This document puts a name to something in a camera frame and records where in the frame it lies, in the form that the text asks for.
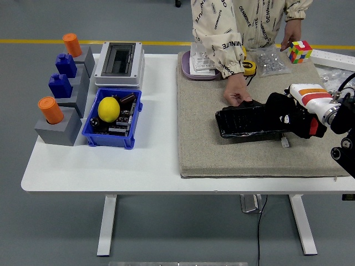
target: rubik's cube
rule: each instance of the rubik's cube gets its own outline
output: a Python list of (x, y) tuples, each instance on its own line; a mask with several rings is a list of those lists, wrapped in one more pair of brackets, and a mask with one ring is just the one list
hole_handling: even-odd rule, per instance
[(297, 64), (307, 61), (312, 51), (312, 47), (305, 40), (301, 40), (291, 44), (287, 56), (292, 64)]

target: beige mat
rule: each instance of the beige mat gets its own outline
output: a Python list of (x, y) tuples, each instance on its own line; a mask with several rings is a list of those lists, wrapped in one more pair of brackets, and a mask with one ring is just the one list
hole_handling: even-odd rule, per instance
[[(194, 81), (185, 77), (178, 56), (176, 82), (178, 90), (179, 160), (183, 178), (198, 177), (324, 177), (348, 176), (330, 152), (339, 146), (343, 136), (330, 129), (321, 139), (301, 139), (285, 134), (291, 145), (263, 140), (239, 143), (223, 139), (215, 112), (228, 106), (223, 99), (225, 80)], [(292, 74), (267, 78), (256, 76), (248, 90), (253, 99), (265, 103), (272, 92), (282, 93), (292, 83), (322, 84), (312, 62), (291, 64), (286, 53), (280, 53)]]

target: person's hand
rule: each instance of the person's hand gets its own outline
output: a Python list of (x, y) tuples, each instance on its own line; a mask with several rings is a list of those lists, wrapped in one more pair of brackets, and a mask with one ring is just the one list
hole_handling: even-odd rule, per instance
[(285, 26), (285, 37), (281, 43), (280, 51), (290, 47), (292, 42), (297, 42), (301, 39), (301, 19), (291, 19)]
[(246, 81), (243, 73), (228, 77), (223, 97), (233, 106), (239, 106), (243, 101), (252, 101), (250, 94), (246, 90)]

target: red stripe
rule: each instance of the red stripe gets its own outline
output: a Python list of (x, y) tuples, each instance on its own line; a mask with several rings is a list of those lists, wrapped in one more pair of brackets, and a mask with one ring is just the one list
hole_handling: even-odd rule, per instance
[(303, 97), (302, 102), (306, 106), (310, 100), (318, 99), (318, 98), (333, 99), (333, 97), (329, 93), (312, 93), (312, 94), (307, 94), (305, 97)]

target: purple tray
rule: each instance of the purple tray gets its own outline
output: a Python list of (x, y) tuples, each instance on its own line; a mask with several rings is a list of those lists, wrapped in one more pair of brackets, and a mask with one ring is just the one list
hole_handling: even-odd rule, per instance
[(182, 65), (182, 72), (184, 72), (184, 75), (189, 79), (212, 80), (212, 79), (220, 78), (221, 76), (221, 73), (217, 69), (215, 69), (216, 75), (214, 76), (191, 75), (190, 74), (190, 51), (187, 51), (182, 55), (181, 65)]

